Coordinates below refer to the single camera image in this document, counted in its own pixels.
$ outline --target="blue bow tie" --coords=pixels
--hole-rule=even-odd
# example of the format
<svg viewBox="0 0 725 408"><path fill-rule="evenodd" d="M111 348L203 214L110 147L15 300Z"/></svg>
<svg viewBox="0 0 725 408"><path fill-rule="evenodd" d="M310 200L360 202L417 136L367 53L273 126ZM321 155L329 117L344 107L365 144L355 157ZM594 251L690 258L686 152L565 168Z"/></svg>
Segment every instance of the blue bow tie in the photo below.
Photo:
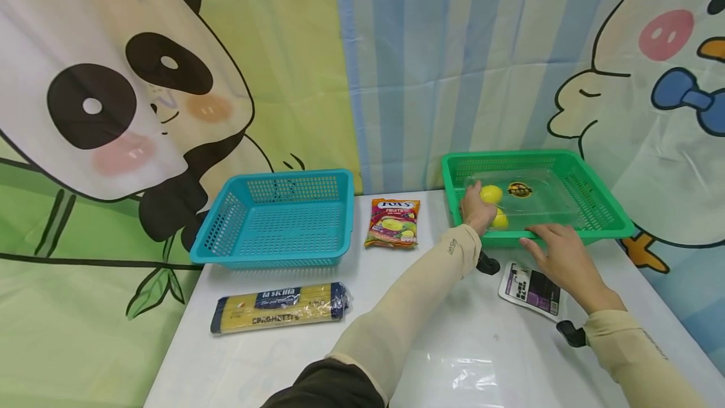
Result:
<svg viewBox="0 0 725 408"><path fill-rule="evenodd" d="M725 137L725 89L703 92L695 74L684 68L673 68L662 75L652 91L652 103L663 111L691 107L707 134Z"/></svg>

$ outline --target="arm sleeve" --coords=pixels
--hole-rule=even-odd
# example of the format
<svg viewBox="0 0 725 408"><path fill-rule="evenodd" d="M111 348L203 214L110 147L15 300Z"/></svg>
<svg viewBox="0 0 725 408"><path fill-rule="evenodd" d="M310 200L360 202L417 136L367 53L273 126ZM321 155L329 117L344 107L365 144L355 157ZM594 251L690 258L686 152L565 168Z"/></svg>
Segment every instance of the arm sleeve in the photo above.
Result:
<svg viewBox="0 0 725 408"><path fill-rule="evenodd" d="M387 404L420 328L453 285L475 268L480 251L481 238L471 227L445 232L370 312L350 324L328 357L358 366Z"/></svg>
<svg viewBox="0 0 725 408"><path fill-rule="evenodd" d="M361 369L337 360L308 365L290 388L272 395L262 408L385 408Z"/></svg>
<svg viewBox="0 0 725 408"><path fill-rule="evenodd" d="M621 386L630 408L707 407L629 312L595 312L585 331L600 365Z"/></svg>

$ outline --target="plastic bag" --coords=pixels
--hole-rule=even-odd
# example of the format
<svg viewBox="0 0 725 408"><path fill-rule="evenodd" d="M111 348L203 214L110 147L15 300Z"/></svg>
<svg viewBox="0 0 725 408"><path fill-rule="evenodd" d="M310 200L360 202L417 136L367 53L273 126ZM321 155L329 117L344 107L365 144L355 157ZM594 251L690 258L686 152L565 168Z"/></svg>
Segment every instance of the plastic bag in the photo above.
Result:
<svg viewBox="0 0 725 408"><path fill-rule="evenodd" d="M211 333L334 322L348 306L347 288L339 282L224 297L216 303Z"/></svg>
<svg viewBox="0 0 725 408"><path fill-rule="evenodd" d="M555 222L582 226L582 213L568 189L550 170L517 169L469 175L468 187L481 182L481 198L498 207L494 230L524 230Z"/></svg>
<svg viewBox="0 0 725 408"><path fill-rule="evenodd" d="M414 247L418 245L420 201L376 198L370 218L368 246Z"/></svg>
<svg viewBox="0 0 725 408"><path fill-rule="evenodd" d="M515 261L509 261L503 271L499 295L555 322L566 317L567 293L543 273Z"/></svg>

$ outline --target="spaghetti package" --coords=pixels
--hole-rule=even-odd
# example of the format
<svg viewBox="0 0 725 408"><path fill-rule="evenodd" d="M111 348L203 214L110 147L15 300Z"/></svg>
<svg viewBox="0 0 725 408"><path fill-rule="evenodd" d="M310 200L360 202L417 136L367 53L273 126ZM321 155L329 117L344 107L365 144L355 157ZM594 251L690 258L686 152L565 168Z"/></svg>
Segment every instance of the spaghetti package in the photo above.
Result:
<svg viewBox="0 0 725 408"><path fill-rule="evenodd" d="M373 200L368 246L414 247L418 244L420 201Z"/></svg>
<svg viewBox="0 0 725 408"><path fill-rule="evenodd" d="M343 318L348 302L339 282L224 297L216 303L211 333L334 322Z"/></svg>

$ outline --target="orange bird foot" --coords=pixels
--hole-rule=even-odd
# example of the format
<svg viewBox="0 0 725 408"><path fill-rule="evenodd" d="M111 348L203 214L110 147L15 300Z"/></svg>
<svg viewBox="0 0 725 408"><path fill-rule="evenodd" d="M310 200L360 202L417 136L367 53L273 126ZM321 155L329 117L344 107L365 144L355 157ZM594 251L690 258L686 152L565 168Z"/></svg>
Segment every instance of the orange bird foot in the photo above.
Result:
<svg viewBox="0 0 725 408"><path fill-rule="evenodd" d="M649 247L655 242L655 238L641 232L634 238L625 238L621 241L622 246L626 249L627 256L637 268L649 268L663 274L669 273L669 266L649 251Z"/></svg>

